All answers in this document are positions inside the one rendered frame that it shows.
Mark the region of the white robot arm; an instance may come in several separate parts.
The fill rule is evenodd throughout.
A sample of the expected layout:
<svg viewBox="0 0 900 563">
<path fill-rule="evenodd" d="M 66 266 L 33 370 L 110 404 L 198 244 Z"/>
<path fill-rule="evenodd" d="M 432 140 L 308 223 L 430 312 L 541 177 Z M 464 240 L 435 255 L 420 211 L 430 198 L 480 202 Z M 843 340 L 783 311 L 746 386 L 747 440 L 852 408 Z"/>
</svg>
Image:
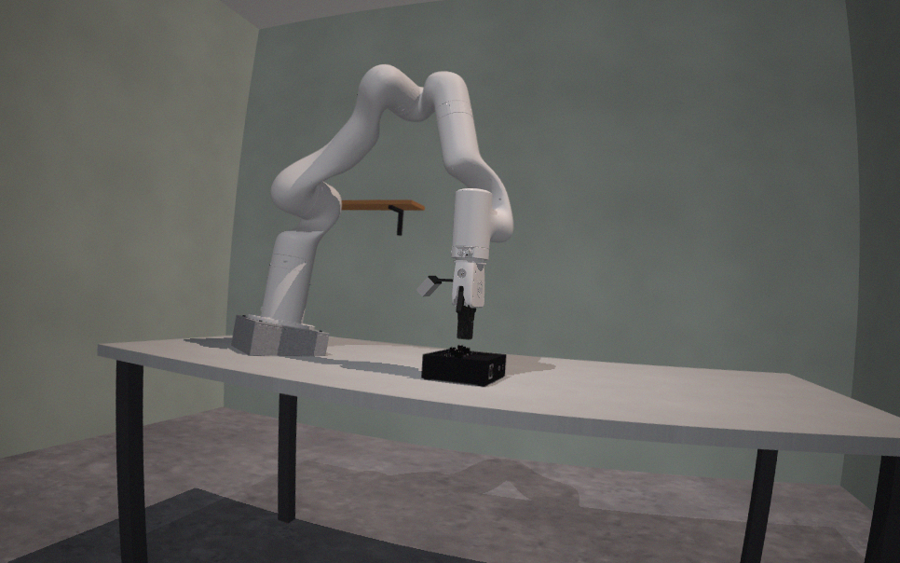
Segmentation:
<svg viewBox="0 0 900 563">
<path fill-rule="evenodd" d="M 451 257 L 484 262 L 489 257 L 489 241 L 504 242 L 511 237 L 509 197 L 480 156 L 466 83 L 455 73 L 436 72 L 427 78 L 424 88 L 394 66 L 373 67 L 361 80 L 355 109 L 344 127 L 322 149 L 275 178 L 272 201 L 301 220 L 297 227 L 277 236 L 263 313 L 261 317 L 248 314 L 249 319 L 315 329 L 303 323 L 315 255 L 321 238 L 342 210 L 339 193 L 323 181 L 352 169 L 369 153 L 378 141 L 380 118 L 387 108 L 411 122 L 424 121 L 435 112 L 444 167 L 468 187 L 456 192 Z"/>
</svg>

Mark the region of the black lighting desk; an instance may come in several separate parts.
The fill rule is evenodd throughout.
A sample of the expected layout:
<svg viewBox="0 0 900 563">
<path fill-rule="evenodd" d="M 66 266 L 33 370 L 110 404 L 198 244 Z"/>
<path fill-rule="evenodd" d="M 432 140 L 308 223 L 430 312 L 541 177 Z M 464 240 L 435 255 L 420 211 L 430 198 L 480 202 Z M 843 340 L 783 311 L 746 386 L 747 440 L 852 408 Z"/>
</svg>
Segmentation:
<svg viewBox="0 0 900 563">
<path fill-rule="evenodd" d="M 421 378 L 484 387 L 505 377 L 506 355 L 470 351 L 470 348 L 463 345 L 457 345 L 457 349 L 451 347 L 448 350 L 426 353 L 422 358 Z"/>
</svg>

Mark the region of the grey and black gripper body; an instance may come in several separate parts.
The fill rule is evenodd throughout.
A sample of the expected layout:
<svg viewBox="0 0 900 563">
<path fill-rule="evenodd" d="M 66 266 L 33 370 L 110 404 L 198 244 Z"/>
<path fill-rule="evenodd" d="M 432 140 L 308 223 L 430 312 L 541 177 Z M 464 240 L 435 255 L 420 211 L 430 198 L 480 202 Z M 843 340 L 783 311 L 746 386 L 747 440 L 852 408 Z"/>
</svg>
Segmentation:
<svg viewBox="0 0 900 563">
<path fill-rule="evenodd" d="M 453 263 L 456 263 L 456 265 L 452 288 L 452 304 L 455 307 L 457 306 L 459 286 L 463 286 L 464 306 L 468 304 L 473 309 L 482 308 L 484 306 L 484 265 L 486 265 L 486 262 L 453 260 Z"/>
</svg>

